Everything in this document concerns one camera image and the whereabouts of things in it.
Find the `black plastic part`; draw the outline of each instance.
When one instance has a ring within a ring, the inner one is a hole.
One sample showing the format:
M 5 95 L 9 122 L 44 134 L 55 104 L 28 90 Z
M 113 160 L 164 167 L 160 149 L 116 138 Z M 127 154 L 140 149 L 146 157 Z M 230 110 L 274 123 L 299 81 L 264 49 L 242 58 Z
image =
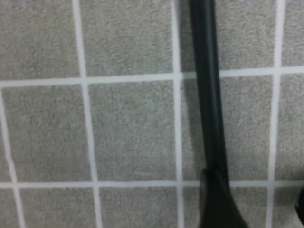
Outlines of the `black plastic part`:
M 299 195 L 299 199 L 298 199 L 298 203 L 295 207 L 296 213 L 298 214 L 298 217 L 302 223 L 302 225 L 304 226 L 304 188 L 302 188 L 300 195 Z
M 207 168 L 229 187 L 213 0 L 189 0 Z
M 248 227 L 216 170 L 203 170 L 200 182 L 199 228 Z

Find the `white grid line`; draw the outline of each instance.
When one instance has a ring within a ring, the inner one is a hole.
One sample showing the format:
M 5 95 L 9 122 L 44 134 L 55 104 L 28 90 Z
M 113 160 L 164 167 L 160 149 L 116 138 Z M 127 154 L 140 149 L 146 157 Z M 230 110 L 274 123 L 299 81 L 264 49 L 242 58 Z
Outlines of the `white grid line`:
M 98 177 L 97 177 L 97 168 L 95 162 L 94 135 L 93 135 L 90 97 L 89 97 L 87 74 L 86 74 L 85 48 L 84 48 L 84 42 L 82 36 L 80 5 L 79 5 L 79 0 L 72 0 L 72 3 L 73 3 L 73 13 L 74 13 L 74 22 L 75 22 L 78 63 L 79 63 L 81 87 L 82 87 L 83 101 L 84 101 L 85 124 L 86 124 L 87 140 L 88 140 L 88 157 L 90 162 L 91 178 L 93 181 L 92 187 L 94 193 L 96 228 L 102 228 L 103 225 L 102 225 L 102 216 L 101 216 L 101 205 L 100 205 L 101 203 L 99 198 L 99 187 L 97 185 Z
M 22 202 L 20 197 L 20 191 L 17 187 L 17 175 L 14 161 L 11 157 L 11 150 L 10 150 L 10 137 L 9 137 L 9 130 L 6 121 L 5 109 L 4 109 L 4 102 L 2 98 L 2 91 L 0 89 L 0 121 L 1 121 L 1 130 L 2 130 L 2 137 L 3 137 L 3 144 L 4 144 L 4 151 L 5 151 L 5 158 L 9 167 L 9 174 L 12 181 L 12 189 L 14 193 L 16 208 L 17 208 L 17 215 L 20 228 L 26 228 L 25 220 L 24 220 L 24 213 L 22 209 Z
M 304 74 L 304 66 L 289 66 L 276 69 L 270 68 L 252 68 L 252 69 L 234 69 L 220 70 L 219 75 L 223 77 L 239 76 L 267 76 L 273 75 L 277 71 L 282 74 Z M 125 75 L 125 76 L 95 76 L 85 78 L 88 84 L 107 84 L 124 82 L 144 82 L 144 81 L 168 81 L 174 79 L 195 79 L 195 72 L 178 72 L 165 74 L 146 74 L 146 75 Z M 0 88 L 7 87 L 25 87 L 25 86 L 59 86 L 59 85 L 77 85 L 81 84 L 81 77 L 70 78 L 51 78 L 51 79 L 27 79 L 27 80 L 3 80 L 0 81 Z
M 268 159 L 268 190 L 267 190 L 267 209 L 266 209 L 266 228 L 272 228 L 274 194 L 275 194 L 275 174 L 276 174 L 276 143 L 277 126 L 280 99 L 280 80 L 282 45 L 284 33 L 285 0 L 277 0 L 276 24 L 275 24 L 275 52 L 274 52 L 274 74 L 273 74 L 273 95 L 271 103 L 270 117 L 270 153 Z
M 277 180 L 273 182 L 274 187 L 302 187 L 304 180 Z M 147 188 L 147 187 L 199 187 L 198 180 L 148 180 L 148 181 L 84 181 L 84 182 L 0 182 L 0 189 L 52 189 L 52 188 Z M 230 181 L 230 187 L 265 187 L 268 188 L 267 180 L 239 180 Z
M 184 197 L 182 185 L 182 145 L 181 145 L 181 54 L 179 36 L 179 0 L 171 0 L 172 20 L 172 67 L 174 96 L 175 165 L 177 180 L 177 218 L 178 228 L 184 228 Z

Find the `white line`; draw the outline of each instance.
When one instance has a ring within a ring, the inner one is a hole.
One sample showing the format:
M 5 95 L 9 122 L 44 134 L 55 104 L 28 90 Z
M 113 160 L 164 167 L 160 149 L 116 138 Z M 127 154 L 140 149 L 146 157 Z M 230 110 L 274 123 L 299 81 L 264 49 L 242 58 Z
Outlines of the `white line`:
M 173 72 L 181 71 L 179 0 L 171 0 Z
M 289 66 L 279 68 L 282 74 L 303 74 L 304 66 Z M 274 74 L 275 68 L 253 68 L 241 70 L 221 70 L 220 77 L 239 76 L 265 76 Z M 195 72 L 147 74 L 147 75 L 125 75 L 125 76 L 94 76 L 87 77 L 88 84 L 125 83 L 125 82 L 145 82 L 145 81 L 167 81 L 173 79 L 196 79 Z M 29 80 L 4 80 L 0 81 L 0 87 L 25 87 L 25 86 L 57 86 L 81 84 L 82 78 L 51 78 L 51 79 L 29 79 Z
M 220 70 L 220 77 L 239 77 L 239 76 L 264 76 L 272 75 L 273 68 L 252 68 L 252 69 L 239 69 L 239 70 Z
M 82 93 L 84 99 L 84 110 L 85 110 L 85 124 L 86 133 L 88 140 L 88 156 L 91 167 L 91 178 L 93 181 L 93 193 L 94 193 L 94 206 L 95 206 L 95 217 L 96 217 L 96 228 L 102 228 L 102 218 L 101 218 L 101 205 L 99 197 L 99 188 L 97 186 L 97 168 L 95 162 L 95 147 L 94 147 L 94 136 L 93 136 L 93 126 L 90 108 L 90 97 L 87 84 L 87 74 L 86 74 L 86 61 L 85 61 L 85 48 L 82 36 L 82 25 L 81 25 L 81 13 L 79 0 L 72 0 L 73 3 L 73 13 L 75 20 L 75 33 L 76 33 L 76 44 L 78 53 L 78 62 L 80 77 L 82 78 Z
M 100 188 L 146 188 L 146 187 L 177 187 L 178 181 L 174 180 L 148 180 L 148 181 L 99 181 L 99 182 L 0 182 L 0 189 L 20 188 L 20 189 L 51 189 L 51 188 L 91 188 L 93 186 Z M 304 180 L 277 180 L 274 181 L 275 187 L 292 187 L 303 186 Z M 185 180 L 182 182 L 183 187 L 199 187 L 200 182 L 197 180 Z M 267 187 L 266 180 L 240 180 L 230 181 L 231 187 Z
M 181 144 L 181 92 L 180 80 L 173 81 L 174 87 L 174 126 L 175 126 L 175 163 L 177 185 L 177 206 L 178 206 L 178 227 L 184 228 L 184 202 L 182 186 L 182 144 Z
M 91 188 L 93 182 L 19 182 L 17 186 L 23 189 Z
M 0 81 L 0 87 L 24 87 L 24 86 L 56 86 L 80 84 L 81 78 L 52 78 L 52 79 L 30 79 L 30 80 L 10 80 Z
M 1 120 L 1 130 L 2 130 L 4 150 L 5 150 L 5 158 L 8 163 L 9 173 L 10 173 L 10 177 L 11 177 L 11 181 L 12 181 L 12 187 L 13 187 L 13 192 L 14 192 L 14 197 L 15 197 L 15 202 L 16 202 L 19 226 L 20 226 L 20 228 L 26 228 L 24 214 L 23 214 L 23 210 L 22 210 L 20 192 L 16 186 L 17 175 L 16 175 L 15 164 L 14 164 L 14 161 L 11 156 L 9 130 L 8 130 L 7 122 L 6 122 L 4 102 L 3 102 L 1 90 L 0 90 L 0 120 Z
M 304 66 L 282 67 L 280 71 L 282 74 L 301 74 L 304 73 Z
M 268 181 L 266 180 L 242 180 L 230 181 L 230 187 L 267 187 Z
M 304 180 L 281 180 L 275 181 L 275 187 L 303 187 Z
M 171 0 L 172 17 L 172 58 L 173 58 L 173 94 L 174 94 L 174 127 L 175 127 L 175 165 L 177 180 L 177 215 L 178 228 L 184 228 L 184 198 L 182 184 L 182 145 L 181 145 L 181 57 L 180 57 L 180 19 L 179 0 Z
M 181 79 L 196 79 L 196 72 L 183 72 L 181 74 Z
M 168 74 L 149 74 L 149 75 L 129 75 L 129 76 L 102 76 L 88 77 L 89 84 L 97 83 L 120 83 L 120 82 L 144 82 L 144 81 L 165 81 L 172 80 L 173 73 Z
M 268 162 L 268 193 L 266 209 L 266 228 L 272 228 L 272 216 L 275 194 L 275 174 L 276 174 L 276 143 L 277 125 L 280 99 L 281 81 L 281 62 L 282 62 L 282 43 L 284 32 L 285 0 L 277 0 L 276 6 L 276 26 L 275 26 L 275 52 L 274 52 L 274 76 L 273 76 L 273 95 L 271 103 L 270 119 L 270 153 Z
M 98 183 L 101 188 L 113 187 L 113 188 L 137 188 L 137 187 L 176 187 L 177 181 L 174 180 L 151 180 L 151 181 L 127 181 L 127 182 L 112 182 L 102 181 Z
M 182 185 L 184 187 L 199 187 L 200 186 L 200 182 L 198 180 L 184 180 L 182 182 Z

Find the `black handle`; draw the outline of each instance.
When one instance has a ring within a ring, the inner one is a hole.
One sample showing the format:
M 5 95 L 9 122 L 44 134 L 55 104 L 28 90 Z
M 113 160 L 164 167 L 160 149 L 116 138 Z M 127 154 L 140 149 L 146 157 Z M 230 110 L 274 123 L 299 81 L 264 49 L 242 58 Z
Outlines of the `black handle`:
M 207 168 L 229 187 L 213 0 L 189 0 Z

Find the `black rod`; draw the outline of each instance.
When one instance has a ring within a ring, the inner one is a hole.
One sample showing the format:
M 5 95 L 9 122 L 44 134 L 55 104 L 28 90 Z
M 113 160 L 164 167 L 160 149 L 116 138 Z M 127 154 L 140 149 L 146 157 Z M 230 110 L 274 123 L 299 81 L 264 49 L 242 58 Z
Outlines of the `black rod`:
M 229 186 L 213 0 L 189 0 L 206 164 Z

